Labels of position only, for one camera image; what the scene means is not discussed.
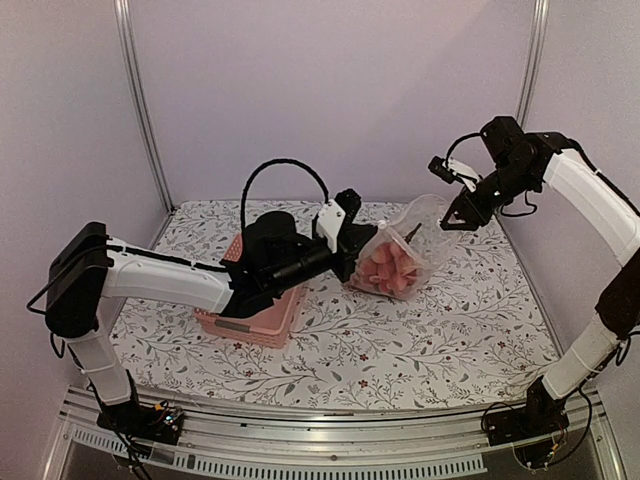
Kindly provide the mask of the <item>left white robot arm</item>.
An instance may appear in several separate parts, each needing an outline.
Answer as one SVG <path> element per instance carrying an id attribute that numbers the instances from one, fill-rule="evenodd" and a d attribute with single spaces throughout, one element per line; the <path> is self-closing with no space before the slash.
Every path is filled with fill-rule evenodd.
<path id="1" fill-rule="evenodd" d="M 375 224 L 321 211 L 306 237 L 292 215 L 261 215 L 241 234 L 241 256 L 219 265 L 139 249 L 110 237 L 91 222 L 52 262 L 43 291 L 45 324 L 63 339 L 93 384 L 111 419 L 128 434 L 148 426 L 148 412 L 135 399 L 134 382 L 99 327 L 104 298 L 137 298 L 186 305 L 224 318 L 247 319 L 274 306 L 282 294 L 327 271 L 346 282 Z"/>

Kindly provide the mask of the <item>pink plastic basket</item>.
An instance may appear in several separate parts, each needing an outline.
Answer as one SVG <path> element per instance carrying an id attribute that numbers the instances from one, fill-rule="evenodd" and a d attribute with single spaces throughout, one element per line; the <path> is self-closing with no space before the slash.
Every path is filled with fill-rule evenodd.
<path id="1" fill-rule="evenodd" d="M 272 307 L 247 319 L 222 317 L 199 308 L 193 309 L 193 316 L 208 334 L 282 349 L 287 342 L 302 296 L 303 287 L 297 286 L 276 299 Z"/>

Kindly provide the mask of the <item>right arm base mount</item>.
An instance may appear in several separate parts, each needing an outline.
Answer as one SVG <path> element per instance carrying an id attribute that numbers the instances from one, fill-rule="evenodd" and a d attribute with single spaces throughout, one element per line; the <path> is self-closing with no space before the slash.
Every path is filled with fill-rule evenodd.
<path id="1" fill-rule="evenodd" d="M 551 434 L 569 426 L 565 405 L 565 399 L 554 399 L 547 392 L 543 378 L 539 377 L 528 387 L 523 407 L 487 409 L 481 418 L 481 429 L 491 446 Z"/>

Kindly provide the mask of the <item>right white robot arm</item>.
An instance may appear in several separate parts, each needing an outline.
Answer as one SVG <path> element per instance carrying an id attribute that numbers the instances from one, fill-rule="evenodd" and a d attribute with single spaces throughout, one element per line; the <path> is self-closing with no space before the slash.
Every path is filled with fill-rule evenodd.
<path id="1" fill-rule="evenodd" d="M 550 190 L 572 207 L 600 251 L 615 262 L 593 319 L 538 381 L 543 395 L 561 401 L 624 348 L 639 328 L 639 210 L 574 139 L 556 131 L 525 132 L 515 118 L 497 116 L 454 140 L 429 170 L 462 188 L 440 226 L 476 231 L 518 197 Z"/>

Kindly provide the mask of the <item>red yellow toy fruit bunch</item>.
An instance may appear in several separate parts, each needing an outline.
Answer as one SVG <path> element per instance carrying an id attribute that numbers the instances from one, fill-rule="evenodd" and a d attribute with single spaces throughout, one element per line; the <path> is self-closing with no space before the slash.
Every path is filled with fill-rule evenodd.
<path id="1" fill-rule="evenodd" d="M 425 270 L 394 240 L 376 246 L 357 262 L 351 285 L 365 292 L 403 299 L 425 277 Z"/>

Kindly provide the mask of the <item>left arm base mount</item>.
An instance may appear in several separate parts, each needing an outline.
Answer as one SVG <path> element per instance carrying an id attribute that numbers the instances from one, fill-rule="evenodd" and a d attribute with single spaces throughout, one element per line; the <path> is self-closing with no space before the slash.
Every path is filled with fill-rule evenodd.
<path id="1" fill-rule="evenodd" d="M 130 390 L 125 401 L 114 405 L 105 404 L 94 394 L 100 407 L 97 425 L 122 437 L 176 445 L 184 424 L 183 409 L 170 406 L 166 400 L 154 406 L 143 405 L 133 381 L 130 381 Z"/>

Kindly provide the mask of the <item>clear zip top bag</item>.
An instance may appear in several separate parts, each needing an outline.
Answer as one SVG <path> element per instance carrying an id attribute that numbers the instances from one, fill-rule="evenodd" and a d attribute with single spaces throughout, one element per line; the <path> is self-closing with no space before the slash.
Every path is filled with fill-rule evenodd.
<path id="1" fill-rule="evenodd" d="M 361 291 L 407 300 L 424 287 L 460 239 L 440 226 L 448 205 L 432 194 L 411 201 L 394 218 L 378 223 L 361 250 L 349 285 Z"/>

